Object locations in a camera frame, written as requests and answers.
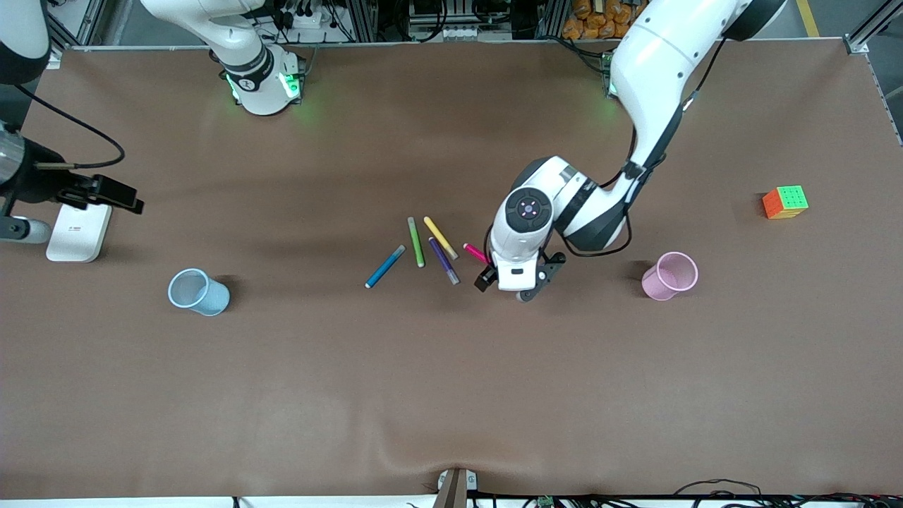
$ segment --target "pink cup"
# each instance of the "pink cup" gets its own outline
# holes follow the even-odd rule
[[[699,270],[683,252],[668,252],[643,274],[643,291],[653,300],[664,302],[696,285]]]

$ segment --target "blue marker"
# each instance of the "blue marker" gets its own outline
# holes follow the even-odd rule
[[[371,275],[370,278],[367,279],[367,283],[364,284],[364,287],[370,289],[371,287],[375,286],[377,282],[379,282],[379,279],[381,279],[386,274],[386,272],[389,271],[390,268],[392,268],[392,265],[394,265],[395,262],[398,261],[398,258],[401,258],[401,255],[404,253],[405,246],[399,245],[398,249],[396,249],[396,251],[393,252],[391,256],[389,256],[389,259],[386,259],[386,261],[384,261],[382,265],[379,265],[377,271],[373,272],[373,275]]]
[[[461,281],[458,280],[458,274],[454,272],[454,268],[452,268],[451,262],[449,259],[445,257],[445,252],[442,251],[442,247],[439,245],[439,241],[435,238],[430,237],[430,246],[433,247],[433,252],[436,253],[436,258],[439,258],[439,262],[442,264],[442,269],[445,270],[445,275],[449,276],[449,280],[452,282],[453,286],[456,286]]]

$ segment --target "mesh pen cup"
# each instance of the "mesh pen cup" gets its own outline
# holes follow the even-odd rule
[[[699,270],[689,256],[668,252],[643,274],[643,291],[653,300],[664,302],[695,286],[698,279]]]
[[[228,287],[198,268],[186,268],[177,273],[170,281],[168,293],[174,306],[200,315],[217,315],[228,306]]]

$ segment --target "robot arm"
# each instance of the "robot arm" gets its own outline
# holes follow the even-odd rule
[[[39,0],[7,0],[0,13],[0,83],[21,85],[41,75],[50,58],[47,22]],[[40,221],[11,216],[16,201],[54,201],[84,210],[108,204],[141,213],[137,191],[102,174],[70,173],[62,156],[22,137],[0,121],[0,240],[38,243],[50,237]]]
[[[21,85],[41,75],[51,40],[41,2],[6,0],[0,15],[0,83]]]
[[[560,157],[531,163],[498,209],[490,233],[498,288],[536,287],[536,262],[551,228],[583,251],[606,249],[621,233],[627,210],[665,155],[684,114],[684,87],[722,36],[746,40],[780,14],[786,0],[656,0],[631,26],[611,62],[611,83],[636,129],[637,143],[615,183],[602,190]],[[542,201],[537,196],[545,196]],[[543,205],[549,220],[522,224],[525,202]],[[484,273],[478,287],[492,275]]]
[[[240,14],[265,0],[141,0],[155,17],[200,37],[226,70],[235,99],[255,115],[273,115],[300,100],[297,55],[267,46]]]

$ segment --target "yellow marker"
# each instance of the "yellow marker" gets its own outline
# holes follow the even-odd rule
[[[803,18],[805,34],[809,37],[821,37],[821,34],[818,32],[818,25],[815,24],[815,17],[812,16],[812,7],[809,6],[809,0],[796,0],[796,7],[799,9],[799,16]]]
[[[454,249],[452,249],[451,243],[449,243],[449,241],[445,239],[445,236],[442,235],[442,232],[439,231],[439,228],[437,228],[436,225],[433,223],[433,219],[430,219],[429,217],[424,217],[424,224],[426,224],[426,227],[429,228],[430,231],[433,232],[433,236],[436,237],[436,239],[439,241],[439,243],[442,244],[442,248],[445,249],[445,251],[449,253],[449,257],[452,259],[457,259],[458,253],[455,252]]]

